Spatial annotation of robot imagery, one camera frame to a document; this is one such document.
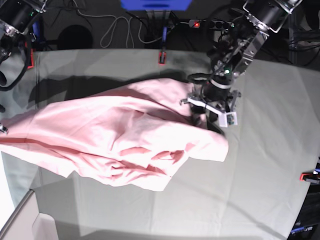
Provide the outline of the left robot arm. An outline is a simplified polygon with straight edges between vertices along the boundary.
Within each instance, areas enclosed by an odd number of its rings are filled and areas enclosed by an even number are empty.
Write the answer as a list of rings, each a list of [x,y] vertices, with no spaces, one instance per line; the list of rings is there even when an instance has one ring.
[[[244,13],[231,22],[220,40],[212,42],[212,49],[207,52],[211,72],[187,77],[193,88],[181,104],[190,106],[193,125],[212,126],[218,133],[222,128],[237,125],[236,103],[242,94],[233,89],[233,84],[245,74],[269,33],[278,33],[300,3],[299,0],[245,2]]]

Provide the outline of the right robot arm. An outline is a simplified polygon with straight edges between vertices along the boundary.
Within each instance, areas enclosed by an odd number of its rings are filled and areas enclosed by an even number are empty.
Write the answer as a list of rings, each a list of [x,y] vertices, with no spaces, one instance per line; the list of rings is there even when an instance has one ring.
[[[0,90],[10,91],[15,87],[31,64],[32,59],[32,25],[40,14],[46,12],[46,0],[5,0],[0,4],[0,61],[6,61],[12,54],[14,46],[18,46],[25,56],[20,74],[11,83],[0,74]]]

